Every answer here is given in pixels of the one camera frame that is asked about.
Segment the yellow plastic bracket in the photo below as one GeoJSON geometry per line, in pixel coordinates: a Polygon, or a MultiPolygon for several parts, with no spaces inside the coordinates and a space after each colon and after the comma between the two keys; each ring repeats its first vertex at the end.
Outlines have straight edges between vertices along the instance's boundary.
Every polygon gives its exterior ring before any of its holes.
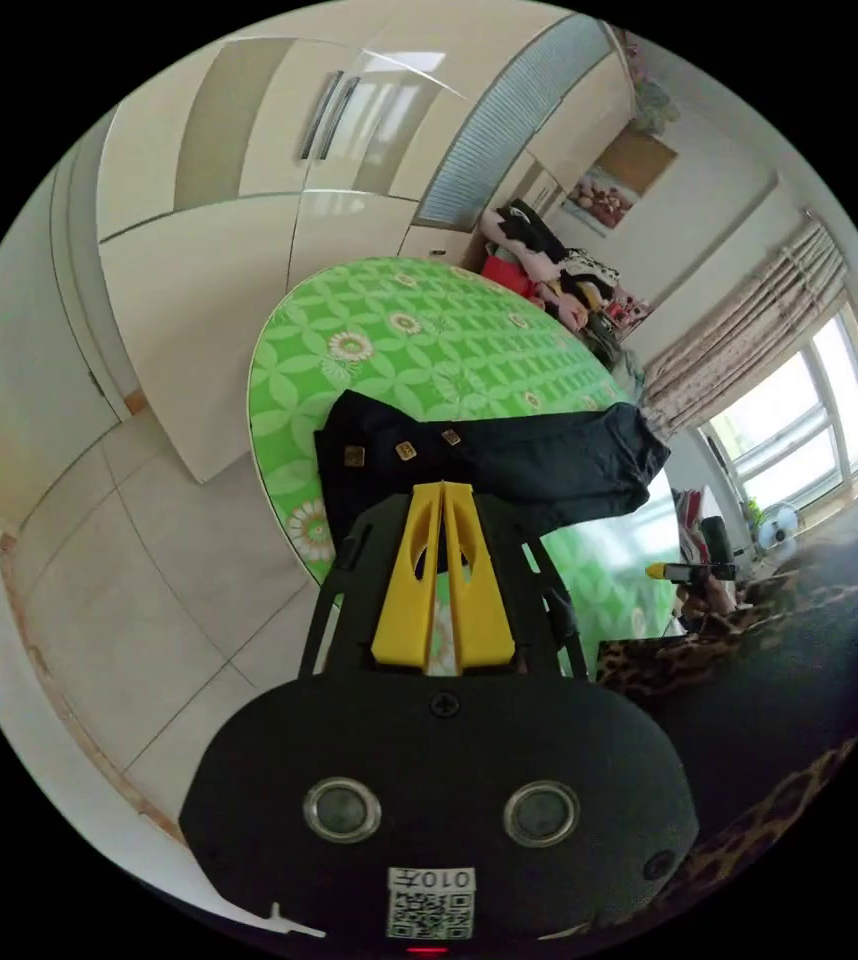
{"type": "Polygon", "coordinates": [[[492,558],[468,483],[443,483],[449,602],[456,669],[502,666],[512,661],[512,639],[492,558]],[[463,575],[462,556],[469,561],[463,575]]]}
{"type": "Polygon", "coordinates": [[[486,547],[472,487],[428,483],[413,488],[409,515],[372,644],[377,663],[416,667],[429,661],[435,605],[440,522],[445,523],[456,669],[501,666],[516,645],[509,629],[492,559],[486,547]],[[416,577],[425,551],[422,579],[416,577]],[[469,565],[463,572],[462,557],[469,565]]]}
{"type": "Polygon", "coordinates": [[[413,487],[406,528],[372,642],[372,655],[377,663],[418,667],[423,671],[428,665],[439,566],[441,505],[441,483],[413,487]],[[416,564],[423,550],[426,558],[419,580],[416,564]]]}

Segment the wardrobe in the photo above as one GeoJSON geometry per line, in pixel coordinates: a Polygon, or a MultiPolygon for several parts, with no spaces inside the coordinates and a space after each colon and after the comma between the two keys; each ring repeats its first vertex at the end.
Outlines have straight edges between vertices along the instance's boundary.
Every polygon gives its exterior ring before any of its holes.
{"type": "Polygon", "coordinates": [[[193,476],[248,450],[249,361],[287,291],[361,257],[461,262],[486,205],[561,202],[632,109],[608,26],[523,0],[302,8],[134,91],[101,159],[99,249],[193,476]]]}

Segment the floor tile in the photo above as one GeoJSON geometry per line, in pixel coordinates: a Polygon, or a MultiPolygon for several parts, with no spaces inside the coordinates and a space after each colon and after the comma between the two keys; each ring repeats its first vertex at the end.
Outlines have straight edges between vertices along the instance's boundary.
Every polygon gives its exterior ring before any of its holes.
{"type": "Polygon", "coordinates": [[[102,438],[102,447],[112,478],[119,486],[157,453],[167,449],[169,438],[147,407],[110,430],[102,438]]]}
{"type": "Polygon", "coordinates": [[[162,575],[227,657],[309,580],[248,456],[200,485],[164,451],[119,492],[162,575]]]}
{"type": "Polygon", "coordinates": [[[46,568],[26,617],[80,722],[120,767],[225,664],[166,586],[115,492],[46,568]]]}
{"type": "Polygon", "coordinates": [[[14,585],[23,600],[56,551],[114,486],[98,443],[55,482],[30,514],[13,548],[14,585]]]}
{"type": "MultiPolygon", "coordinates": [[[[295,680],[318,596],[319,588],[307,585],[233,657],[235,666],[260,692],[295,680]]],[[[335,617],[331,617],[318,663],[325,662],[334,626],[335,617]]]]}
{"type": "Polygon", "coordinates": [[[126,778],[176,820],[206,747],[253,697],[255,687],[232,666],[219,671],[149,744],[126,778]]]}

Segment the round table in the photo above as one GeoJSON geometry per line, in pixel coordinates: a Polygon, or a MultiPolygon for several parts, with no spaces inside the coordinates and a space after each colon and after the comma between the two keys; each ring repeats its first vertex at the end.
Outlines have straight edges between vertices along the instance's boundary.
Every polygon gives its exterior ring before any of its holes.
{"type": "MultiPolygon", "coordinates": [[[[279,304],[259,336],[248,407],[269,502],[320,583],[335,551],[313,432],[350,387],[418,420],[602,410],[628,399],[547,313],[459,267],[372,258],[310,277],[279,304]]],[[[629,516],[543,538],[572,594],[590,672],[600,641],[661,636],[668,623],[674,588],[645,574],[650,563],[679,559],[665,472],[649,493],[649,502],[629,516]]],[[[454,664],[442,576],[430,671],[453,673],[454,664]]]]}

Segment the curtain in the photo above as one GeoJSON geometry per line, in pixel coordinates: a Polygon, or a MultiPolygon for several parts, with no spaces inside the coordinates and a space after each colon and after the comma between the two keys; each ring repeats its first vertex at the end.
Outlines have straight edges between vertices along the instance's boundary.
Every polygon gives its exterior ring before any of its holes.
{"type": "Polygon", "coordinates": [[[845,275],[826,228],[807,222],[646,368],[641,406],[653,429],[666,438],[700,426],[764,380],[840,304],[845,275]]]}

